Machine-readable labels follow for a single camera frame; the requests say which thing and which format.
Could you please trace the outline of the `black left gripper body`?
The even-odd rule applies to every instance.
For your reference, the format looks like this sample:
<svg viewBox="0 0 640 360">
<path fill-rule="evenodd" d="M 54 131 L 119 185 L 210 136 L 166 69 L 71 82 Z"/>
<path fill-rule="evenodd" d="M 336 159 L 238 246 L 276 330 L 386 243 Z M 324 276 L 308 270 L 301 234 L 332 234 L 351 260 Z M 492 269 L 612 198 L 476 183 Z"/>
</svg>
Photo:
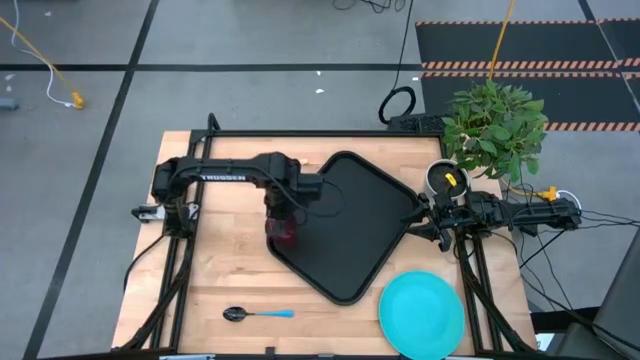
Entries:
<svg viewBox="0 0 640 360">
<path fill-rule="evenodd" d="M 278 189 L 267 189 L 264 195 L 266 221 L 268 224 L 297 225 L 298 207 L 288 198 L 288 193 Z"/>
</svg>

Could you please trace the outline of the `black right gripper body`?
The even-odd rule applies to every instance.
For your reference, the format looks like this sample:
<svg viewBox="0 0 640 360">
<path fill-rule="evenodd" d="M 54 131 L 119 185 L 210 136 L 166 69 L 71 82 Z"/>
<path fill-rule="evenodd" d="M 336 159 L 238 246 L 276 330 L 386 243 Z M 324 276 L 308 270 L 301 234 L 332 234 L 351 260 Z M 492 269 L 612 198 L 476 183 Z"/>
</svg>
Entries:
<svg viewBox="0 0 640 360">
<path fill-rule="evenodd" d="M 438 240 L 439 249 L 442 252 L 447 252 L 452 243 L 448 229 L 452 227 L 450 211 L 454 207 L 453 201 L 447 192 L 435 194 L 433 200 L 434 203 L 429 210 L 431 239 L 432 241 Z"/>
</svg>

